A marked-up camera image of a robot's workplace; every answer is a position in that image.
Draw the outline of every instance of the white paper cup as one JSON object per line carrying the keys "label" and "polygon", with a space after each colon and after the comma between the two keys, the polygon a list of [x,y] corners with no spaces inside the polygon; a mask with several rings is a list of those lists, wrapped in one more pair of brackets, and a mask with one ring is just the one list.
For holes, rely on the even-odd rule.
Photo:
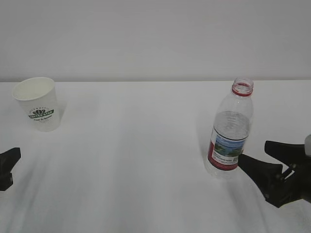
{"label": "white paper cup", "polygon": [[52,79],[24,80],[13,88],[12,95],[39,131],[49,132],[59,126],[55,82]]}

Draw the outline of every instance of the white wall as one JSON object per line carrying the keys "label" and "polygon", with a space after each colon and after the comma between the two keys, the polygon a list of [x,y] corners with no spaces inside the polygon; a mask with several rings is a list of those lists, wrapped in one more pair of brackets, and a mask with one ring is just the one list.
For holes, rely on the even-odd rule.
{"label": "white wall", "polygon": [[1,0],[0,81],[311,78],[311,0]]}

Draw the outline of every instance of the water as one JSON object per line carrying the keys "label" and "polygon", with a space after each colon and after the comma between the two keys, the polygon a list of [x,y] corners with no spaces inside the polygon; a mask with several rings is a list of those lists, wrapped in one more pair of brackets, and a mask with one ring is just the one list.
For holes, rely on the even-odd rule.
{"label": "water", "polygon": [[223,137],[241,140],[248,137],[250,120],[241,113],[224,111],[217,114],[214,128]]}
{"label": "water", "polygon": [[[250,120],[243,114],[234,111],[223,111],[217,114],[214,128],[222,137],[231,140],[242,140],[248,137],[250,131]],[[236,169],[223,171],[215,168],[207,159],[204,160],[205,167],[213,177],[231,179],[235,177]]]}

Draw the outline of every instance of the white table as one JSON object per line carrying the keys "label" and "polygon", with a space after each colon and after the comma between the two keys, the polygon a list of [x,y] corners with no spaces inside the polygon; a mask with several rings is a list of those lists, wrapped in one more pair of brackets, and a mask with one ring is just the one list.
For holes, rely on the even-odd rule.
{"label": "white table", "polygon": [[[279,209],[238,168],[211,177],[205,154],[232,82],[57,83],[65,111],[34,130],[0,83],[0,152],[21,148],[0,196],[0,233],[309,233],[311,204]],[[304,143],[311,81],[255,82],[245,154],[277,163],[264,142]]]}

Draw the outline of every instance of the cup rim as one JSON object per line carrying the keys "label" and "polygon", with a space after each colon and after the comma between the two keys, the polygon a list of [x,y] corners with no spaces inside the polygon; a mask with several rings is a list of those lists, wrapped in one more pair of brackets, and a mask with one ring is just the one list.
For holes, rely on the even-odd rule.
{"label": "cup rim", "polygon": [[[32,81],[32,80],[35,80],[35,79],[45,79],[45,80],[51,81],[51,83],[52,83],[51,89],[50,89],[48,92],[46,92],[46,93],[44,93],[44,94],[42,94],[42,95],[40,95],[40,96],[38,96],[38,97],[35,97],[35,98],[31,98],[31,99],[20,99],[20,98],[17,98],[17,97],[16,97],[16,94],[15,94],[16,88],[17,88],[18,86],[20,86],[20,85],[26,83],[26,82],[29,82],[29,81]],[[55,81],[54,81],[53,79],[47,78],[47,77],[34,77],[34,78],[26,79],[26,80],[21,81],[21,82],[19,82],[18,84],[16,84],[16,85],[13,87],[12,96],[13,96],[13,98],[15,98],[15,99],[18,100],[18,101],[37,100],[37,99],[39,99],[39,98],[44,97],[44,96],[47,95],[48,93],[50,93],[54,88],[55,88]]]}

